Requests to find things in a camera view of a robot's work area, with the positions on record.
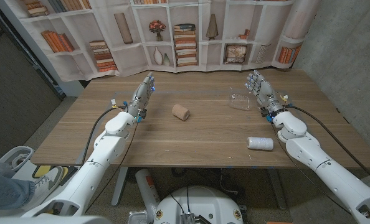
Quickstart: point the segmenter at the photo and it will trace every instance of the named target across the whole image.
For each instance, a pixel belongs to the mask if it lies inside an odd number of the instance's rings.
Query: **bookshelf wallpaper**
[[[296,60],[320,3],[5,1],[63,81],[128,76],[145,70],[288,68]]]

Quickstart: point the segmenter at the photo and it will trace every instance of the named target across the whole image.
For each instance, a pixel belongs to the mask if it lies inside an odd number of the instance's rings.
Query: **table leg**
[[[277,198],[279,209],[281,210],[287,209],[285,194],[283,193],[282,183],[280,182],[280,179],[279,179],[278,170],[268,169],[268,175],[271,180],[273,192],[275,194],[275,197]]]
[[[121,194],[124,190],[124,184],[127,178],[128,167],[120,167],[118,171],[115,192],[113,193],[113,198],[111,199],[111,205],[117,206],[120,203]]]

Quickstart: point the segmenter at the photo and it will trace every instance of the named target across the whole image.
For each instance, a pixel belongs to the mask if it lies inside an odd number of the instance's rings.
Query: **person's leg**
[[[0,209],[15,209],[27,204],[34,195],[34,182],[0,175]]]

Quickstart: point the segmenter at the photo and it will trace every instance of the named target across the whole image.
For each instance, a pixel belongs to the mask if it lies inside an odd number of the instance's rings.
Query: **shoe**
[[[30,202],[25,204],[21,209],[29,211],[40,205],[50,195],[62,180],[64,170],[61,166],[54,167],[46,175],[34,181],[34,195]]]

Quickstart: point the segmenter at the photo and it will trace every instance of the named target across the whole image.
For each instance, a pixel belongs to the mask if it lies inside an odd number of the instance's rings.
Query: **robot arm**
[[[262,114],[281,128],[278,138],[286,143],[289,155],[312,169],[358,223],[370,223],[370,188],[322,150],[318,140],[306,131],[305,123],[285,111],[269,82],[258,71],[247,79],[245,86],[257,97]]]
[[[64,190],[51,200],[28,211],[23,217],[35,217],[50,210],[58,210],[60,216],[79,216],[85,213],[107,167],[122,154],[128,128],[146,116],[146,105],[154,91],[152,73],[143,80],[134,92],[126,112],[122,111],[109,120],[104,132],[94,142],[94,150],[81,169],[74,175]]]

